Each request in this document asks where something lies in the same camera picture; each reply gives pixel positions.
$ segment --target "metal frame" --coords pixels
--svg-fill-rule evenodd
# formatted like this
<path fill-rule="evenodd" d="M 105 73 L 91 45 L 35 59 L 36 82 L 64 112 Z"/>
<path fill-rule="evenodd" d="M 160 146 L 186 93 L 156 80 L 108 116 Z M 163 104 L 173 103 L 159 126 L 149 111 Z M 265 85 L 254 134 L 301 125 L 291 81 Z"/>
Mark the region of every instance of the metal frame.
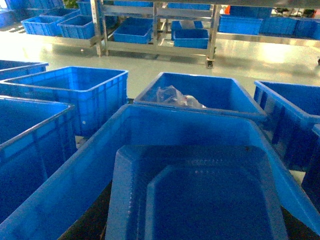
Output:
<path fill-rule="evenodd" d="M 232 5 L 236 5 L 237 1 L 238 0 L 232 0 Z M 187 57 L 190 57 L 192 55 L 206 56 L 206 66 L 208 68 L 212 68 L 213 61 L 215 59 L 215 46 L 216 46 L 217 39 L 259 42 L 259 43 L 275 43 L 275 44 L 285 44 L 285 45 L 293 45 L 293 46 L 320 47 L 320 41 L 312 40 L 312 39 L 220 33 L 218 32 L 220 9 L 221 9 L 221 5 L 219 4 L 213 5 L 212 10 L 193 10 L 193 9 L 171 9 L 171 8 L 166 8 L 165 6 L 163 7 L 161 3 L 167 3 L 169 2 L 169 0 L 162 1 L 161 3 L 156 1 L 152 1 L 152 2 L 153 2 L 153 7 L 133 7 L 133 6 L 114 6 L 114 5 L 102 6 L 102 12 L 105 16 L 125 16 L 125 17 L 140 17 L 140 18 L 153 19 L 152 44 L 134 44 L 134 43 L 124 43 L 124 42 L 121 43 L 121 42 L 109 41 L 109 38 L 112 36 L 112 34 L 108 35 L 106 34 L 107 31 L 105 31 L 104 51 L 106 52 L 107 55 L 109 54 L 109 51 L 124 51 L 124 52 L 164 54 L 164 55 L 171 55 L 171 56 L 187 56 Z M 207 0 L 199 0 L 199 1 L 192 1 L 192 2 L 208 3 Z M 241 0 L 241 4 L 239 5 L 253 6 L 255 4 L 254 3 L 249 4 L 248 2 L 244 3 L 244 1 Z M 161 35 L 158 33 L 159 19 L 166 19 L 163 25 L 164 26 L 163 32 L 165 33 L 167 32 L 168 19 L 210 22 L 209 41 L 208 41 L 207 50 L 162 46 L 164 38 L 161 36 L 159 37 L 159 35 Z"/>

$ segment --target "crate rim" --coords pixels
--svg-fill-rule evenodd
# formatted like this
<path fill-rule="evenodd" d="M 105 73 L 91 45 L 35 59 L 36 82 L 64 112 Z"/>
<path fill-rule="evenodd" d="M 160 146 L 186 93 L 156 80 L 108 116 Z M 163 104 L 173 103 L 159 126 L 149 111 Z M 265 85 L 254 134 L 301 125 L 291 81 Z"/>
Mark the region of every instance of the crate rim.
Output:
<path fill-rule="evenodd" d="M 3 72 L 14 72 L 16 70 L 22 70 L 24 68 L 28 68 L 28 69 L 34 69 L 34 68 L 38 68 L 38 67 L 46 67 L 49 66 L 48 62 L 34 62 L 34 64 L 32 64 L 33 62 L 30 61 L 14 61 L 14 60 L 5 60 L 5 59 L 0 59 L 0 61 L 10 61 L 10 62 L 20 62 L 20 63 L 26 63 L 26 64 L 30 64 L 30 65 L 24 65 L 24 66 L 16 66 L 16 67 L 11 67 L 11 68 L 6 68 L 6 69 L 0 69 L 0 74 Z"/>
<path fill-rule="evenodd" d="M 0 143 L 0 151 L 2 151 L 2 149 L 8 147 L 9 145 L 11 145 L 13 142 L 22 139 L 24 136 L 34 132 L 35 130 L 41 128 L 43 125 L 48 124 L 50 122 L 53 122 L 54 120 L 56 120 L 57 118 L 59 118 L 60 116 L 66 114 L 67 112 L 75 109 L 75 106 L 73 104 L 70 103 L 64 103 L 64 102 L 57 102 L 57 101 L 46 101 L 46 100 L 39 100 L 39 99 L 29 99 L 29 98 L 22 98 L 22 97 L 11 97 L 11 96 L 5 96 L 5 95 L 0 95 L 0 100 L 12 100 L 12 101 L 19 101 L 19 102 L 34 102 L 34 103 L 42 103 L 42 104 L 47 104 L 47 105 L 61 105 L 61 106 L 66 106 L 66 109 L 52 115 L 51 117 L 37 123 L 36 125 L 32 126 L 31 128 L 21 132 L 20 134 L 10 138 L 9 140 Z"/>
<path fill-rule="evenodd" d="M 84 27 L 88 26 L 89 24 L 93 23 L 93 20 L 91 20 L 90 22 L 86 23 L 85 25 L 65 24 L 65 22 L 68 22 L 69 20 L 72 20 L 72 19 L 75 19 L 75 18 L 78 18 L 78 17 L 90 17 L 90 16 L 88 16 L 88 15 L 78 15 L 78 16 L 74 16 L 74 17 L 65 19 L 65 20 L 62 21 L 62 22 L 59 22 L 57 25 L 58 25 L 58 26 L 64 26 L 64 27 L 76 26 L 76 27 L 78 27 L 78 28 L 84 28 Z"/>
<path fill-rule="evenodd" d="M 261 116 L 261 118 L 265 119 L 267 117 L 267 114 L 265 113 L 265 111 L 259 106 L 259 104 L 250 96 L 250 94 L 247 92 L 247 90 L 245 90 L 245 88 L 243 86 L 240 85 L 240 83 L 232 78 L 232 77 L 223 77 L 223 76 L 208 76 L 208 75 L 200 75 L 200 74 L 187 74 L 187 73 L 176 73 L 176 72 L 160 72 L 155 79 L 133 100 L 133 102 L 135 104 L 139 104 L 144 105 L 144 106 L 154 106 L 154 104 L 146 102 L 146 101 L 142 101 L 141 98 L 154 86 L 154 84 L 162 77 L 162 75 L 164 74 L 170 74 L 170 75 L 184 75 L 184 76 L 193 76 L 193 77 L 202 77 L 202 78 L 208 78 L 211 81 L 214 81 L 213 78 L 220 78 L 220 79 L 228 79 L 228 80 L 232 80 L 236 86 L 243 92 L 243 94 L 248 98 L 248 100 L 250 101 L 251 104 L 253 104 L 253 106 L 258 110 L 257 113 L 251 113 L 251 112 L 244 112 L 249 114 L 250 116 Z M 176 109 L 176 106 L 173 105 L 165 105 L 165 104 L 161 104 L 161 103 L 157 103 L 161 108 L 170 108 L 170 109 Z M 196 109 L 194 108 L 188 108 L 188 107 L 181 107 L 179 108 L 179 111 L 188 111 L 188 112 L 196 112 Z M 238 113 L 238 111 L 235 110 L 226 110 L 226 109 L 220 109 L 220 108 L 211 108 L 211 110 L 217 110 L 220 111 L 221 114 L 216 113 L 216 115 L 224 115 L 225 113 Z M 206 111 L 205 109 L 201 110 L 203 112 L 205 112 L 206 114 L 209 114 L 209 111 Z"/>
<path fill-rule="evenodd" d="M 24 78 L 29 78 L 29 77 L 33 77 L 33 76 L 37 76 L 37 75 L 41 75 L 41 74 L 45 74 L 45 73 L 52 73 L 58 70 L 63 70 L 63 69 L 67 69 L 67 68 L 77 68 L 77 69 L 99 69 L 99 70 L 112 70 L 112 71 L 121 71 L 122 73 L 109 78 L 89 89 L 86 90 L 73 90 L 73 89 L 68 89 L 68 88 L 59 88 L 59 87 L 45 87 L 45 86 L 37 86 L 37 85 L 28 85 L 28 84 L 20 84 L 20 83 L 13 83 L 13 82 L 8 82 L 8 81 L 13 81 L 13 80 L 18 80 L 18 79 L 24 79 Z M 128 74 L 128 70 L 122 70 L 122 69 L 110 69 L 110 68 L 98 68 L 98 67 L 84 67 L 84 66 L 66 66 L 66 67 L 62 67 L 62 68 L 57 68 L 54 70 L 50 70 L 50 71 L 45 71 L 45 72 L 38 72 L 35 74 L 30 74 L 30 75 L 26 75 L 26 76 L 19 76 L 19 77 L 14 77 L 14 78 L 9 78 L 9 79 L 5 79 L 0 81 L 0 84 L 6 84 L 6 85 L 12 85 L 12 86 L 23 86 L 23 87 L 29 87 L 29 88 L 35 88 L 35 89 L 51 89 L 51 90 L 63 90 L 63 91 L 69 91 L 69 92 L 77 92 L 77 93 L 87 93 L 87 92 L 91 92 L 92 90 L 99 88 L 100 86 L 113 81 L 114 79 L 123 76 L 123 75 L 127 75 Z"/>
<path fill-rule="evenodd" d="M 34 17 L 31 17 L 31 18 L 22 20 L 21 23 L 27 23 L 27 24 L 52 24 L 52 23 L 56 22 L 56 21 L 53 21 L 53 22 L 34 22 L 34 21 L 31 21 L 31 20 L 37 19 L 37 18 L 54 18 L 54 19 L 56 19 L 56 21 L 64 20 L 63 16 L 39 15 L 39 16 L 34 16 Z"/>
<path fill-rule="evenodd" d="M 146 36 L 151 32 L 151 30 L 152 30 L 152 27 L 149 28 L 149 30 L 146 32 L 145 35 L 135 35 L 135 34 L 126 34 L 126 33 L 118 33 L 118 32 L 117 32 L 118 29 L 126 28 L 126 27 L 128 27 L 128 26 L 126 26 L 126 25 L 119 26 L 119 27 L 113 32 L 113 34 L 122 35 L 122 36 L 123 36 L 123 35 L 126 35 L 126 36 L 133 36 L 133 37 L 144 38 L 144 37 L 146 37 Z M 139 29 L 139 28 L 140 28 L 140 29 L 146 29 L 146 27 L 143 27 L 143 26 L 141 26 L 141 27 L 136 26 L 135 28 L 138 28 L 138 29 Z"/>
<path fill-rule="evenodd" d="M 289 100 L 287 100 L 285 97 L 281 96 L 279 93 L 276 91 L 272 90 L 270 87 L 266 86 L 264 83 L 269 83 L 269 84 L 281 84 L 281 85 L 299 85 L 299 86 L 304 86 L 304 87 L 316 87 L 313 85 L 305 85 L 305 84 L 296 84 L 296 83 L 282 83 L 282 82 L 276 82 L 276 81 L 254 81 L 254 84 L 256 87 L 260 88 L 263 91 L 267 91 L 269 95 L 275 97 L 275 101 L 277 103 L 280 103 L 282 105 L 285 105 L 289 111 L 291 111 L 293 114 L 295 114 L 297 117 L 301 118 L 307 118 L 307 119 L 313 119 L 320 123 L 320 115 L 314 115 L 307 113 L 306 111 L 302 110 L 300 107 L 297 105 L 293 104 Z"/>

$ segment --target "stainless steel shelf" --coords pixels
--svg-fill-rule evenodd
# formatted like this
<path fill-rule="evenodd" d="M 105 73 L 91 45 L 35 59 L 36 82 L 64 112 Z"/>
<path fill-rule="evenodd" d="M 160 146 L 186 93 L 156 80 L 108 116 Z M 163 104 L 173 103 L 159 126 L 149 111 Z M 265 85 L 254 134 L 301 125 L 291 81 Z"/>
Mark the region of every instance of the stainless steel shelf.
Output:
<path fill-rule="evenodd" d="M 257 42 L 257 43 L 270 43 L 270 44 L 285 44 L 292 46 L 305 46 L 320 48 L 320 40 L 314 39 L 300 39 L 289 37 L 277 36 L 264 36 L 264 35 L 244 35 L 233 33 L 217 33 L 217 39 Z"/>

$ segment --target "blue plastic crate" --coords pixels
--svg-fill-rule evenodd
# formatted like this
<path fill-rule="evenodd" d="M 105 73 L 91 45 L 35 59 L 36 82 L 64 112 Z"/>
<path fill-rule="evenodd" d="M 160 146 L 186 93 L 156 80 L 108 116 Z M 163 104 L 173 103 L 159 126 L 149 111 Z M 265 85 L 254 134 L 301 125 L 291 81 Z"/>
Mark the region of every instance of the blue plastic crate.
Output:
<path fill-rule="evenodd" d="M 58 27 L 64 38 L 91 39 L 95 36 L 95 26 L 91 16 L 78 15 L 59 23 Z"/>
<path fill-rule="evenodd" d="M 115 6 L 130 6 L 130 7 L 153 7 L 153 2 L 148 1 L 114 1 Z"/>
<path fill-rule="evenodd" d="M 256 81 L 254 100 L 268 114 L 263 126 L 284 164 L 306 170 L 317 141 L 312 132 L 320 123 L 320 87 Z"/>
<path fill-rule="evenodd" d="M 102 15 L 101 3 L 100 3 L 99 0 L 97 2 L 98 2 L 99 14 Z M 82 15 L 84 15 L 84 16 L 92 16 L 90 0 L 80 0 L 80 1 L 77 1 L 76 3 L 78 4 Z"/>
<path fill-rule="evenodd" d="M 262 21 L 261 34 L 293 35 L 297 19 L 289 17 L 268 17 Z"/>
<path fill-rule="evenodd" d="M 75 133 L 87 137 L 128 102 L 127 78 L 125 70 L 70 66 L 5 80 L 0 92 L 74 104 Z"/>
<path fill-rule="evenodd" d="M 148 18 L 128 17 L 121 26 L 152 28 L 153 20 Z"/>
<path fill-rule="evenodd" d="M 203 29 L 204 26 L 202 25 L 201 21 L 193 21 L 195 29 Z M 183 29 L 181 26 L 181 21 L 172 21 L 171 23 L 171 40 L 174 40 L 175 31 Z"/>
<path fill-rule="evenodd" d="M 42 16 L 56 16 L 56 17 L 63 17 L 63 19 L 71 19 L 75 16 L 80 15 L 79 9 L 71 9 L 71 8 L 59 8 L 55 10 L 51 10 L 49 12 L 43 13 Z"/>
<path fill-rule="evenodd" d="M 168 168 L 178 168 L 179 177 L 160 187 Z M 156 199 L 167 208 L 160 210 Z M 123 146 L 115 157 L 106 237 L 288 239 L 268 158 L 252 146 Z"/>
<path fill-rule="evenodd" d="M 315 31 L 313 33 L 312 38 L 320 40 L 320 22 L 316 23 Z"/>
<path fill-rule="evenodd" d="M 320 20 L 313 18 L 297 18 L 293 35 L 299 38 L 312 38 Z"/>
<path fill-rule="evenodd" d="M 164 89 L 169 86 L 174 86 L 184 95 L 195 97 L 206 108 L 158 102 L 158 89 Z M 255 122 L 263 122 L 267 116 L 237 80 L 225 77 L 163 72 L 134 99 L 134 103 L 237 116 L 252 119 Z"/>
<path fill-rule="evenodd" d="M 0 80 L 45 72 L 48 65 L 47 62 L 0 60 Z"/>
<path fill-rule="evenodd" d="M 320 214 L 252 121 L 128 104 L 0 225 L 0 237 L 56 240 L 112 180 L 124 145 L 259 147 L 268 155 L 281 205 L 320 234 Z"/>
<path fill-rule="evenodd" d="M 173 40 L 175 47 L 207 49 L 209 34 L 206 29 L 181 29 L 174 32 Z"/>
<path fill-rule="evenodd" d="M 221 33 L 258 35 L 263 19 L 221 15 L 218 31 Z"/>
<path fill-rule="evenodd" d="M 148 44 L 152 38 L 152 28 L 144 26 L 121 25 L 113 33 L 115 42 Z"/>
<path fill-rule="evenodd" d="M 198 3 L 178 3 L 169 2 L 168 8 L 170 9 L 193 9 L 193 10 L 210 10 L 210 4 L 198 4 Z"/>
<path fill-rule="evenodd" d="M 266 19 L 271 16 L 272 7 L 255 6 L 231 6 L 230 15 L 236 17 L 247 17 L 256 19 Z"/>
<path fill-rule="evenodd" d="M 1 96 L 0 223 L 76 152 L 73 108 Z"/>
<path fill-rule="evenodd" d="M 301 186 L 320 212 L 320 124 L 315 124 L 312 130 L 317 136 L 317 142 Z"/>
<path fill-rule="evenodd" d="M 27 34 L 58 36 L 61 35 L 61 29 L 57 26 L 64 20 L 60 16 L 36 16 L 21 21 Z"/>

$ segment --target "metal rack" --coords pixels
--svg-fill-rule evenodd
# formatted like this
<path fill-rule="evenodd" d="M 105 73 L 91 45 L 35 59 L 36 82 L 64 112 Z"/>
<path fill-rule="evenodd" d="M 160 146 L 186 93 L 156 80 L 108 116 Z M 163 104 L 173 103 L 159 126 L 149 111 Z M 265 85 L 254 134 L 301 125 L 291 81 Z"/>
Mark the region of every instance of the metal rack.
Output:
<path fill-rule="evenodd" d="M 236 40 L 236 41 L 248 41 L 248 42 L 259 42 L 259 43 L 274 43 L 274 44 L 285 44 L 293 46 L 307 46 L 307 47 L 320 47 L 319 40 L 312 39 L 298 39 L 298 38 L 288 38 L 288 37 L 275 37 L 275 36 L 264 36 L 264 35 L 244 35 L 244 34 L 230 34 L 230 33 L 220 33 L 218 32 L 218 24 L 220 19 L 220 4 L 230 4 L 230 0 L 215 1 L 211 10 L 193 10 L 193 9 L 171 9 L 166 8 L 167 2 L 172 2 L 169 0 L 164 0 L 161 2 L 153 2 L 153 7 L 134 7 L 134 6 L 114 6 L 114 5 L 103 5 L 102 12 L 105 16 L 125 16 L 125 17 L 138 17 L 153 19 L 153 41 L 150 44 L 136 44 L 136 43 L 125 43 L 125 42 L 115 42 L 110 41 L 112 34 L 107 34 L 104 31 L 104 46 L 102 43 L 97 44 L 98 55 L 101 56 L 104 53 L 107 55 L 109 51 L 124 51 L 124 52 L 137 52 L 137 53 L 148 53 L 148 54 L 163 54 L 170 56 L 182 56 L 190 57 L 192 55 L 205 56 L 206 66 L 208 68 L 213 67 L 213 61 L 215 58 L 215 46 L 216 39 L 224 40 Z M 174 0 L 174 2 L 186 2 L 183 0 Z M 192 3 L 202 3 L 211 4 L 212 1 L 209 0 L 195 0 Z M 320 7 L 320 2 L 318 1 L 285 1 L 277 2 L 273 0 L 254 3 L 243 0 L 233 0 L 232 5 L 240 6 L 266 6 L 266 7 L 280 7 L 280 6 L 317 6 Z M 98 0 L 91 0 L 92 7 L 92 17 L 95 25 L 96 37 L 99 39 L 100 35 L 100 23 L 97 9 Z M 160 29 L 158 29 L 158 20 L 166 19 L 163 22 Z M 207 49 L 198 48 L 185 48 L 185 47 L 172 47 L 165 46 L 165 34 L 168 30 L 168 19 L 172 20 L 193 20 L 193 21 L 203 21 L 210 22 L 209 28 L 209 41 Z"/>

